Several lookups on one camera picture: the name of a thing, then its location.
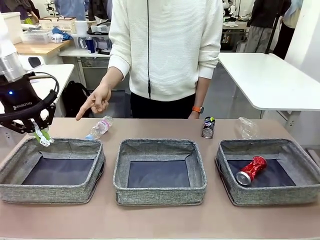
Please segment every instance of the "black backpack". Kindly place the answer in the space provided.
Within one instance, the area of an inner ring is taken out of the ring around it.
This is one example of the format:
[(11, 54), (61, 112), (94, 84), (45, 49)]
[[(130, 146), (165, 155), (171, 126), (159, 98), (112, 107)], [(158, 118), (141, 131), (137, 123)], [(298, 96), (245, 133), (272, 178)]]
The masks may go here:
[[(85, 86), (81, 83), (70, 81), (62, 92), (62, 100), (66, 111), (65, 117), (75, 118), (89, 96), (90, 93)], [(83, 115), (83, 118), (88, 118), (91, 113), (92, 111), (89, 108)]]

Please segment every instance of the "person in white sweater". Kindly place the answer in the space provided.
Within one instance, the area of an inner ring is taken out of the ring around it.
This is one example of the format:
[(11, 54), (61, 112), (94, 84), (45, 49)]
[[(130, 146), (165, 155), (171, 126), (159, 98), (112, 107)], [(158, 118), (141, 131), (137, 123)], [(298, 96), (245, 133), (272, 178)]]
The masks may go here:
[(130, 73), (133, 118), (198, 119), (218, 63), (222, 0), (113, 0), (108, 71), (76, 119)]

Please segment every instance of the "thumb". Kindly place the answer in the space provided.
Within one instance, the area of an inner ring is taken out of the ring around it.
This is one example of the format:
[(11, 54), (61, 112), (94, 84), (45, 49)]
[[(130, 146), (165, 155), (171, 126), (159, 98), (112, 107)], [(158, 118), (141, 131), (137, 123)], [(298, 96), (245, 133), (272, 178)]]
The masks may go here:
[(100, 94), (95, 95), (95, 107), (99, 112), (102, 111), (102, 96)]

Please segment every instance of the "blue bottle cap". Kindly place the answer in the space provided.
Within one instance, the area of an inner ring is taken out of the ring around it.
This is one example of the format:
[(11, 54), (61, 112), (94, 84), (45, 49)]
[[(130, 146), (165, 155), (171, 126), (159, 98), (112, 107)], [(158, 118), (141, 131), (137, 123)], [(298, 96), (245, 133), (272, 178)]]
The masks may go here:
[(87, 136), (85, 136), (85, 139), (95, 140), (94, 136), (92, 136), (91, 134), (88, 134)]

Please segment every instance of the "gray pants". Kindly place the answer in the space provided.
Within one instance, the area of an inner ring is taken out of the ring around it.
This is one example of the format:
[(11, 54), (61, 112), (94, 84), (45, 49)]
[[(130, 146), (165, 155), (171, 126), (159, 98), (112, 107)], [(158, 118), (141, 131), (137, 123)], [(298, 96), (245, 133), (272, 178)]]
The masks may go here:
[(267, 49), (272, 28), (251, 26), (248, 41), (246, 43), (246, 53), (264, 53)]

